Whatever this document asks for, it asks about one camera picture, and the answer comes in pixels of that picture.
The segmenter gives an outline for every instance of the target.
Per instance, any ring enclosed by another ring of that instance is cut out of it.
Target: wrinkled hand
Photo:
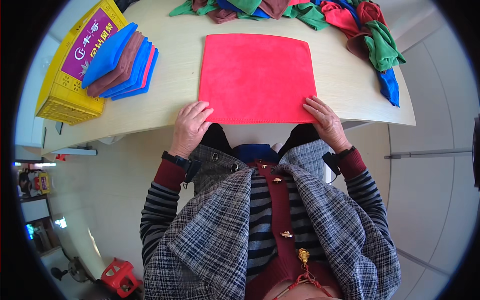
[[[319,98],[313,96],[313,99],[307,98],[307,104],[303,104],[309,113],[311,113],[318,123],[313,126],[318,135],[324,140],[335,153],[352,148],[343,131],[342,122],[333,110]]]
[[[198,101],[185,105],[179,112],[173,130],[173,142],[170,151],[173,156],[188,159],[188,156],[202,141],[211,122],[205,119],[213,112],[213,108],[205,109],[208,102]]]

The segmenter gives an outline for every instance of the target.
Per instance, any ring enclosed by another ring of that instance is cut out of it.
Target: wristwatch
[[[324,156],[322,156],[322,159],[324,160],[326,165],[335,173],[335,175],[338,176],[341,174],[340,170],[338,169],[338,162],[353,151],[355,151],[355,149],[355,146],[352,146],[350,149],[343,150],[338,154],[327,152]]]
[[[185,159],[178,155],[170,155],[167,151],[162,154],[162,159],[166,159],[169,162],[181,167],[185,171],[185,180],[183,182],[189,183],[193,177],[197,174],[198,170],[202,166],[202,162],[198,160]]]

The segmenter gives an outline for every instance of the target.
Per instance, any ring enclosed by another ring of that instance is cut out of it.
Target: plaid jacket
[[[322,181],[327,149],[321,140],[292,148],[274,171],[293,177],[345,299],[388,299],[400,285],[396,250],[355,201]],[[192,158],[204,162],[196,195],[144,271],[145,299],[244,299],[253,169],[202,145]]]

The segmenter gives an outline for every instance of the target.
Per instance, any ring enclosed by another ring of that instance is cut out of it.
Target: wooden table
[[[251,33],[296,38],[309,43],[318,97],[343,120],[415,125],[407,86],[394,67],[400,88],[400,106],[393,107],[381,94],[372,64],[346,49],[347,38],[334,27],[315,31],[298,19],[234,20],[215,24],[208,16],[168,13],[183,0],[142,0],[124,13],[129,22],[158,48],[159,56],[150,91],[106,103],[100,118],[74,126],[64,124],[61,135],[55,122],[47,128],[42,154],[107,136],[141,132],[172,125],[179,109],[198,97],[205,36]]]

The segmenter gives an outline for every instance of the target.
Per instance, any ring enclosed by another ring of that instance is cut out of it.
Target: left hand
[[[180,110],[173,130],[172,147],[168,154],[188,159],[212,124],[205,122],[205,119],[213,113],[213,108],[205,109],[208,105],[208,102],[198,101],[187,104]]]

